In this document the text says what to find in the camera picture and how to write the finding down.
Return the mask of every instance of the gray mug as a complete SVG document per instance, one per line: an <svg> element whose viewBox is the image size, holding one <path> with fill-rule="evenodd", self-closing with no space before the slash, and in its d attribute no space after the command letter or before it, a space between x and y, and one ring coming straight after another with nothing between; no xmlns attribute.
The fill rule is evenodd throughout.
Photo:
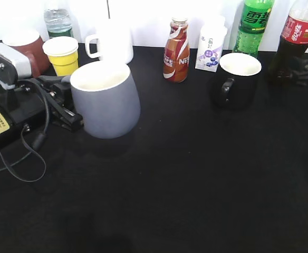
<svg viewBox="0 0 308 253"><path fill-rule="evenodd" d="M88 134L117 138L137 124L140 100L126 64L92 62L74 71L70 81L75 109L83 116Z"/></svg>

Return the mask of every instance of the green soda bottle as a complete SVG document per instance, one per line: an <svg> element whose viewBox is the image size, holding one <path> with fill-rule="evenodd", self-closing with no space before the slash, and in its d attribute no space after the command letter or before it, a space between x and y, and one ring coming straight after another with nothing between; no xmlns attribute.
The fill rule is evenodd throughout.
<svg viewBox="0 0 308 253"><path fill-rule="evenodd" d="M257 57L275 0L245 0L233 52Z"/></svg>

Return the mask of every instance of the coca-cola bottle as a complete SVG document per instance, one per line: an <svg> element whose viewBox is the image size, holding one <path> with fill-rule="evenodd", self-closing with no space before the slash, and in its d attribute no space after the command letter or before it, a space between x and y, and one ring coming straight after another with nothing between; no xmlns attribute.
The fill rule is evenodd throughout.
<svg viewBox="0 0 308 253"><path fill-rule="evenodd" d="M287 83L291 78L289 62L302 57L308 48L308 0L297 0L284 25L277 53L268 70L272 83Z"/></svg>
<svg viewBox="0 0 308 253"><path fill-rule="evenodd" d="M163 56L163 76L172 82L180 83L187 78L189 66L187 18L173 17L170 27Z"/></svg>

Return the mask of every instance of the red label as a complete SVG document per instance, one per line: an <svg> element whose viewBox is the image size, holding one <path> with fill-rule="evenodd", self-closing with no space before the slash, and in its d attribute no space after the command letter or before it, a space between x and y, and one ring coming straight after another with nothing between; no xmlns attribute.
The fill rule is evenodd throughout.
<svg viewBox="0 0 308 253"><path fill-rule="evenodd" d="M294 44L308 44L308 22L288 16L282 37Z"/></svg>

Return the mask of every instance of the bottle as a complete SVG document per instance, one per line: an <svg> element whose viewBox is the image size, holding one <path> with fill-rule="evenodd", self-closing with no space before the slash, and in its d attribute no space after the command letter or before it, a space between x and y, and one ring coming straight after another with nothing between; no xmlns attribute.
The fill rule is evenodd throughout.
<svg viewBox="0 0 308 253"><path fill-rule="evenodd" d="M274 0L245 0L233 52L257 57Z"/></svg>
<svg viewBox="0 0 308 253"><path fill-rule="evenodd" d="M216 72L228 29L224 26L223 16L218 15L211 18L211 21L206 21L201 28L195 68Z"/></svg>
<svg viewBox="0 0 308 253"><path fill-rule="evenodd" d="M308 0L297 0L285 22L277 53L268 69L268 80L286 84L291 79L289 62L308 48Z"/></svg>
<svg viewBox="0 0 308 253"><path fill-rule="evenodd" d="M44 20L50 38L73 37L71 19L63 7L62 0L47 0L45 3Z"/></svg>
<svg viewBox="0 0 308 253"><path fill-rule="evenodd" d="M189 44L187 37L187 18L173 17L170 35L163 57L164 78L180 83L187 78L189 66Z"/></svg>

